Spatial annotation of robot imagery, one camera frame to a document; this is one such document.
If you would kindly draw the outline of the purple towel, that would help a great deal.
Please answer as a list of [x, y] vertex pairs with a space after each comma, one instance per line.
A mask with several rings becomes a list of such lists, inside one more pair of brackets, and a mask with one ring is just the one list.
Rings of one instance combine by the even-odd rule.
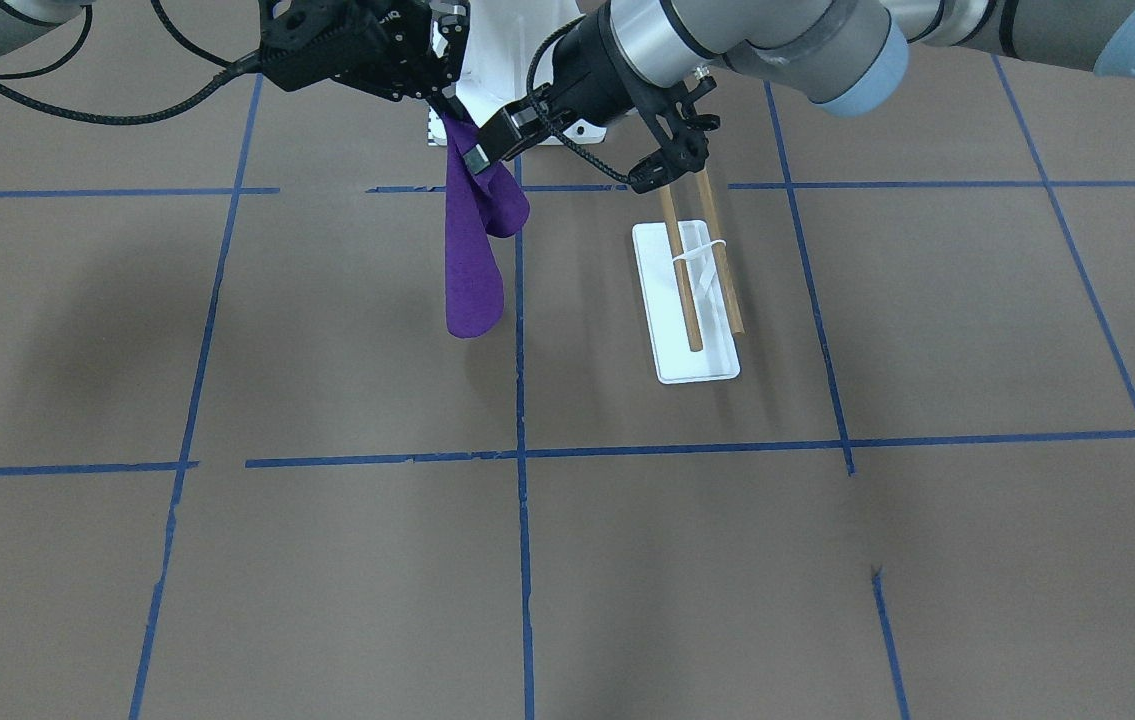
[[512, 238], [530, 218], [530, 202], [506, 165], [468, 168], [477, 146], [474, 123], [442, 118], [447, 136], [445, 176], [445, 327], [452, 336], [484, 336], [503, 318], [506, 286], [491, 238]]

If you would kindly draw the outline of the white towel rack with wooden bars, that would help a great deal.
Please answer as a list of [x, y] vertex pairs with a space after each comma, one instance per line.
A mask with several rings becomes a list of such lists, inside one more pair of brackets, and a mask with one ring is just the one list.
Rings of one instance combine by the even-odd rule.
[[732, 380], [741, 372], [737, 337], [745, 333], [745, 313], [718, 202], [708, 170], [693, 178], [700, 218], [681, 218], [672, 190], [663, 189], [662, 219], [632, 228], [654, 372], [663, 386]]

